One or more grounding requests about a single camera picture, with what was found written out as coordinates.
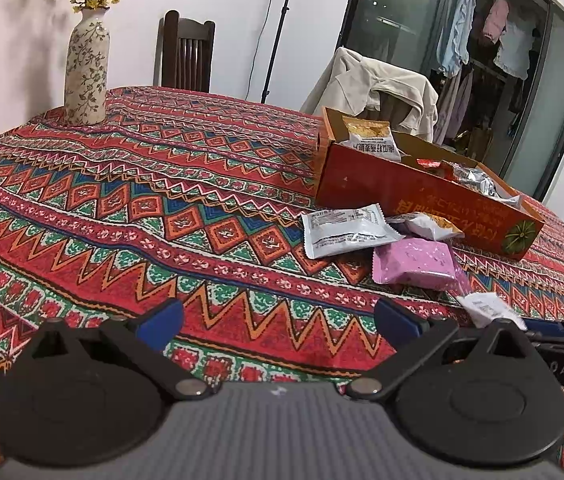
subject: chair back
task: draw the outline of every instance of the chair back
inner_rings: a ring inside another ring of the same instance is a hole
[[[208,92],[211,83],[214,22],[198,23],[170,10],[164,18],[162,86]]]

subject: black pole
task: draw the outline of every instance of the black pole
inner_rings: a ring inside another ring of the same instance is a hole
[[[284,18],[286,18],[286,12],[288,11],[288,1],[284,0],[284,7],[282,7],[282,16],[280,17],[280,24],[278,25],[278,33],[276,34],[276,41],[273,44],[273,53],[271,53],[271,61],[268,64],[267,81],[264,83],[264,90],[262,91],[262,103],[267,101],[268,84],[271,82],[271,74],[273,72],[273,65],[276,62],[276,54],[278,53],[278,44],[280,44],[280,36],[282,35],[282,27],[284,26]]]

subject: vase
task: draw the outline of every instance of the vase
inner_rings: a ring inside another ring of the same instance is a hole
[[[106,118],[110,36],[102,18],[107,10],[83,9],[82,21],[71,34],[64,80],[67,124],[88,126]]]

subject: patterned tablecloth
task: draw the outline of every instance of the patterned tablecloth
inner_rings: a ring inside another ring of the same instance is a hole
[[[208,381],[344,384],[393,353],[382,296],[468,323],[445,293],[375,285],[369,252],[307,259],[319,118],[159,88],[111,91],[98,126],[61,117],[0,136],[0,371],[44,318],[97,326],[169,296],[185,325],[164,354]],[[564,224],[537,207],[547,223],[522,262],[456,253],[475,290],[563,319]]]

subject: orange box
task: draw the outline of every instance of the orange box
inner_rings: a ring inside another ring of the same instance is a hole
[[[489,168],[408,134],[393,133],[407,153],[402,164],[338,144],[348,139],[342,114],[324,109],[314,168],[315,203],[331,209],[355,209],[379,203],[386,216],[422,211],[448,219],[464,231],[464,243],[521,260],[544,227],[542,217],[523,199],[523,210],[422,170],[418,158],[446,160],[481,168],[502,196],[517,196]]]

